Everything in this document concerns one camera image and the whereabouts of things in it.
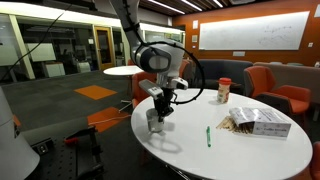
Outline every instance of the small cup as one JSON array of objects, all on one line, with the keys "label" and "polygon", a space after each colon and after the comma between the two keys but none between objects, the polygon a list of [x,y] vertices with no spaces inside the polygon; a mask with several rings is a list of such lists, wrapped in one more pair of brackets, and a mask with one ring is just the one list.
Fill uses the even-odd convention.
[{"label": "small cup", "polygon": [[146,112],[148,120],[148,129],[150,132],[161,132],[163,130],[163,119],[159,122],[159,116],[156,109],[148,109]]}]

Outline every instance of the green marker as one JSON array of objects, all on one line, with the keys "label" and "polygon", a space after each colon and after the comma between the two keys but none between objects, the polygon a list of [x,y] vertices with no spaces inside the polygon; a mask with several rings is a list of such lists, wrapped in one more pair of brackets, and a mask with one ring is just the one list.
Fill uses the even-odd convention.
[{"label": "green marker", "polygon": [[211,147],[211,141],[210,141],[210,126],[207,127],[207,144],[208,144],[208,147]]}]

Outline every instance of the orange wall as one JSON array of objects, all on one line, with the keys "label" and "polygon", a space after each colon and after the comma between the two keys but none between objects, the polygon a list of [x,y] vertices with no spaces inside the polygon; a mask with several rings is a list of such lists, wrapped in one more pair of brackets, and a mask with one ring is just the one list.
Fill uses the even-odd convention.
[{"label": "orange wall", "polygon": [[[280,61],[283,63],[299,62],[307,66],[314,66],[316,61],[320,60],[320,17],[314,18],[314,13],[319,0],[273,0],[257,4],[225,8],[210,12],[183,15],[173,18],[173,25],[186,26],[186,49],[192,52],[198,59],[238,59],[252,62],[270,62]],[[243,18],[252,18],[258,16],[268,16],[275,14],[293,13],[301,11],[310,11],[307,25],[301,40],[299,50],[293,51],[261,51],[248,50],[243,57],[232,56],[233,51],[199,51],[199,43],[192,43],[191,36],[198,35],[200,29],[192,29],[194,20],[201,23],[225,21]],[[309,42],[313,42],[313,47],[308,48]]]}]

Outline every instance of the orange chair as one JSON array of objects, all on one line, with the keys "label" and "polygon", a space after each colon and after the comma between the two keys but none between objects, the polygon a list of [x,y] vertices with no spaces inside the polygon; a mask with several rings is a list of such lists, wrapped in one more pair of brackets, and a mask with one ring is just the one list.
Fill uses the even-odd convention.
[{"label": "orange chair", "polygon": [[305,112],[310,105],[311,92],[307,88],[283,85],[274,89],[276,80],[270,68],[252,66],[244,70],[246,95],[262,101],[287,115],[302,115],[306,131]]},{"label": "orange chair", "polygon": [[186,59],[182,60],[181,65],[180,65],[180,69],[179,69],[179,77],[180,78],[183,78],[184,71],[189,63],[190,62]]},{"label": "orange chair", "polygon": [[132,59],[128,59],[127,66],[135,65]]},{"label": "orange chair", "polygon": [[147,72],[140,72],[137,74],[134,74],[132,76],[132,106],[135,108],[141,101],[149,97],[149,94],[147,94],[142,88],[139,86],[139,82],[148,79],[151,82],[156,82],[157,74],[155,73],[147,73]]},{"label": "orange chair", "polygon": [[320,180],[320,142],[313,144],[313,156],[310,163],[310,175],[313,180]]}]

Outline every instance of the ceiling light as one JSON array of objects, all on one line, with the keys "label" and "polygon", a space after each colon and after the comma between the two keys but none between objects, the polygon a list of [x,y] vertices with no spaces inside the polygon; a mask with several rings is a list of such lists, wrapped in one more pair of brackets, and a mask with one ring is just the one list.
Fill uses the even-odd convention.
[{"label": "ceiling light", "polygon": [[173,10],[173,11],[176,11],[176,12],[178,12],[178,13],[185,14],[184,12],[179,11],[178,9],[175,9],[175,8],[173,8],[173,7],[170,7],[170,6],[167,6],[167,5],[165,5],[165,4],[159,3],[159,2],[157,2],[157,1],[154,1],[154,0],[149,0],[149,1],[150,1],[150,2],[153,2],[153,3],[155,3],[155,4],[158,4],[158,5],[162,6],[162,7],[165,7],[165,8],[167,8],[167,9],[171,9],[171,10]]},{"label": "ceiling light", "polygon": [[184,3],[186,3],[186,4],[188,4],[189,6],[191,6],[191,7],[193,7],[193,8],[195,8],[195,9],[197,9],[198,11],[202,11],[202,9],[201,8],[199,8],[198,6],[196,6],[196,5],[194,5],[194,4],[192,4],[192,3],[190,3],[189,1],[187,1],[187,0],[181,0],[182,2],[184,2]]},{"label": "ceiling light", "polygon": [[218,4],[218,6],[223,7],[221,3],[219,3],[218,0],[213,0],[216,4]]}]

